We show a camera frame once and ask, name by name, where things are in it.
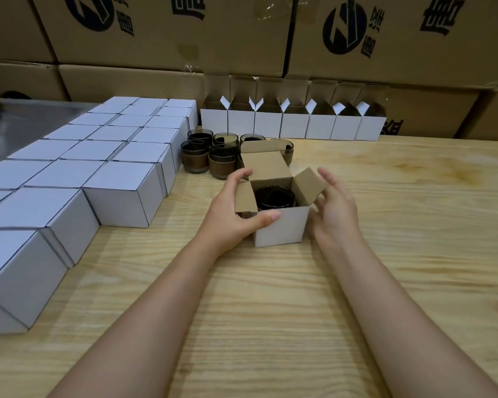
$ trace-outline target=left hand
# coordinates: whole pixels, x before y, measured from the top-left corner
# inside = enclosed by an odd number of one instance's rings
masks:
[[[280,212],[261,211],[249,219],[242,219],[234,212],[234,193],[239,181],[253,172],[245,167],[231,173],[223,189],[210,203],[209,210],[199,227],[194,241],[211,247],[217,257],[231,250],[241,240],[279,219]]]

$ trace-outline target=row of white boxes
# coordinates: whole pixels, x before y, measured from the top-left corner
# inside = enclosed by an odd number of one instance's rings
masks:
[[[383,106],[359,102],[346,106],[310,99],[306,106],[293,106],[289,99],[266,103],[230,103],[224,96],[201,109],[203,128],[213,133],[258,133],[266,138],[377,141],[386,120]]]
[[[149,226],[197,122],[195,101],[115,97],[0,162],[0,333],[33,325],[100,224]]]

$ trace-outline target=wooden table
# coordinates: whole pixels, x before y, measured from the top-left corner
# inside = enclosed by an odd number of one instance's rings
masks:
[[[498,382],[498,143],[294,140],[356,195],[366,239],[432,319]],[[181,169],[148,229],[101,227],[27,334],[0,336],[0,398],[45,396],[194,235],[223,182]],[[309,237],[222,257],[170,397],[389,396]]]

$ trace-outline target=forearm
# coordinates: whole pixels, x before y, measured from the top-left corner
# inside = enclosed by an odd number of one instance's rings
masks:
[[[190,242],[49,396],[161,396],[215,259]]]
[[[395,398],[498,397],[498,385],[432,322],[365,241],[333,267]]]

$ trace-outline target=stainless steel surface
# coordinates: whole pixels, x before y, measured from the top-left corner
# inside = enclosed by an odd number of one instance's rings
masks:
[[[98,105],[18,99],[0,102],[4,105],[0,115],[0,161]]]

